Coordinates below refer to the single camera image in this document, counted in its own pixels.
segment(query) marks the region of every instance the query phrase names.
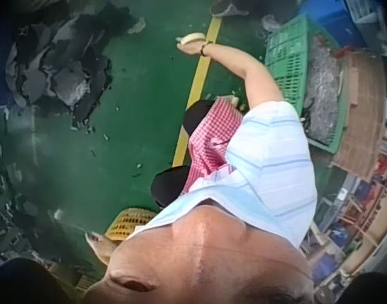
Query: shoe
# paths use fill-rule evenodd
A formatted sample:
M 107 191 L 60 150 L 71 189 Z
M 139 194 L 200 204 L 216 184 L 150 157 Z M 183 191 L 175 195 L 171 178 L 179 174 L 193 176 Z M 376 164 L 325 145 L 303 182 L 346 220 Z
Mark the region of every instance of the shoe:
M 249 11 L 240 11 L 231 0 L 220 0 L 212 5 L 210 13 L 215 18 L 230 16 L 248 16 Z

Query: yellow floor line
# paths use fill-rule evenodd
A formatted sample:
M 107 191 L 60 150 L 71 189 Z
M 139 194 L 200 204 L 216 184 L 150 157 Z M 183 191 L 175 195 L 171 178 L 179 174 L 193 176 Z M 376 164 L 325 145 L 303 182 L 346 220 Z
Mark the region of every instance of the yellow floor line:
M 221 26 L 221 19 L 212 18 L 210 25 L 208 27 L 206 40 L 215 42 L 217 36 L 219 35 L 219 30 Z M 201 96 L 201 92 L 203 90 L 203 86 L 205 85 L 205 80 L 207 76 L 208 67 L 210 65 L 209 57 L 200 57 L 198 67 L 196 69 L 196 73 L 193 78 L 191 92 L 189 94 L 189 98 L 187 99 L 186 108 L 188 109 L 191 105 L 193 105 L 197 100 L 199 100 Z M 185 159 L 186 149 L 187 149 L 187 141 L 188 137 L 181 127 L 181 131 L 179 132 L 178 143 L 176 144 L 174 161 L 172 162 L 172 166 L 181 166 Z

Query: white striped shirt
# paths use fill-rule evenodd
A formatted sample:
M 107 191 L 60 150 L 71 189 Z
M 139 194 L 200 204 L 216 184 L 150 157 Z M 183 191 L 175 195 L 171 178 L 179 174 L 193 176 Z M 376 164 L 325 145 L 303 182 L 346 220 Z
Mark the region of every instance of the white striped shirt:
M 205 199 L 242 221 L 300 246 L 317 201 L 308 143 L 295 109 L 286 102 L 262 103 L 248 112 L 225 155 L 228 166 L 198 179 L 189 192 L 140 226 L 171 224 Z

